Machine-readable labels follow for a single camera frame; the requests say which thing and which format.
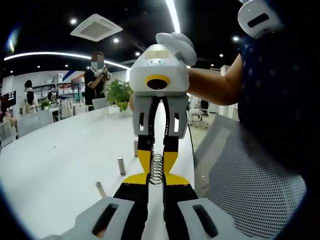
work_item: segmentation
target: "ceiling air conditioner vent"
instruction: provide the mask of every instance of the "ceiling air conditioner vent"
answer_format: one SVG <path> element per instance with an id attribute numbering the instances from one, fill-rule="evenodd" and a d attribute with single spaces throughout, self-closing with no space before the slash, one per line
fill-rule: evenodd
<path id="1" fill-rule="evenodd" d="M 70 34 L 72 36 L 99 42 L 100 40 L 122 30 L 122 27 L 118 26 L 114 22 L 100 16 L 99 14 L 93 14 L 76 26 Z"/>

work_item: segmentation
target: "black shirt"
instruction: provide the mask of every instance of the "black shirt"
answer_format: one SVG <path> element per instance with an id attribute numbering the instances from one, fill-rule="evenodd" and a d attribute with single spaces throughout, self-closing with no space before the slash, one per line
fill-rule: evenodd
<path id="1" fill-rule="evenodd" d="M 103 99 L 105 98 L 105 94 L 103 93 L 104 84 L 106 78 L 103 77 L 101 81 L 95 86 L 95 88 L 90 88 L 89 84 L 96 80 L 97 77 L 95 74 L 89 69 L 84 73 L 84 81 L 85 81 L 85 105 L 92 105 L 93 99 Z"/>

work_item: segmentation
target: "hand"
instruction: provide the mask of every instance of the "hand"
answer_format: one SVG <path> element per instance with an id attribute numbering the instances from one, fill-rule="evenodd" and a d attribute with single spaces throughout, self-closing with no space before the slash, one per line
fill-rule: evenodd
<path id="1" fill-rule="evenodd" d="M 103 72 L 104 74 L 106 74 L 106 73 L 108 72 L 108 68 L 106 67 L 106 65 L 103 66 L 102 72 Z"/>
<path id="2" fill-rule="evenodd" d="M 101 75 L 101 73 L 99 73 L 99 72 L 97 72 L 97 71 L 95 71 L 94 72 L 94 76 L 97 78 L 97 77 L 99 77 Z"/>

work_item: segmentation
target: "metal cylinder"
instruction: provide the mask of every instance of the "metal cylinder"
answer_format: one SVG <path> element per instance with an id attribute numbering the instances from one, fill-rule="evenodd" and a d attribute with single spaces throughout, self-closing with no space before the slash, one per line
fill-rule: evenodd
<path id="1" fill-rule="evenodd" d="M 120 170 L 121 176 L 126 175 L 124 158 L 122 156 L 118 156 L 118 165 L 119 165 L 119 170 Z"/>
<path id="2" fill-rule="evenodd" d="M 134 156 L 138 157 L 138 141 L 137 140 L 134 140 L 133 146 L 134 146 Z"/>
<path id="3" fill-rule="evenodd" d="M 95 183 L 95 186 L 96 186 L 96 188 L 98 189 L 101 197 L 102 197 L 102 198 L 106 198 L 106 197 L 107 197 L 107 194 L 106 194 L 104 188 L 102 187 L 101 182 L 97 181 L 97 182 Z"/>

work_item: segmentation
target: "slot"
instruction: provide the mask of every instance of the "slot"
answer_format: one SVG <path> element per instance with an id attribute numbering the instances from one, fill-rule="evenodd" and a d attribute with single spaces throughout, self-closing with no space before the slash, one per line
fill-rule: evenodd
<path id="1" fill-rule="evenodd" d="M 174 114 L 174 128 L 173 131 L 175 133 L 179 132 L 179 114 L 175 113 Z"/>
<path id="2" fill-rule="evenodd" d="M 205 208 L 202 205 L 195 205 L 193 206 L 193 209 L 197 214 L 208 239 L 218 236 L 217 228 Z"/>
<path id="3" fill-rule="evenodd" d="M 140 129 L 140 131 L 144 130 L 144 118 L 145 118 L 145 113 L 144 112 L 140 113 L 140 117 L 139 117 L 139 129 Z"/>
<path id="4" fill-rule="evenodd" d="M 92 230 L 92 234 L 95 235 L 98 238 L 102 238 L 105 234 L 105 231 L 112 219 L 112 217 L 114 216 L 117 208 L 119 207 L 119 205 L 117 204 L 110 204 L 102 213 L 102 215 L 100 216 L 99 220 L 96 222 L 93 230 Z"/>

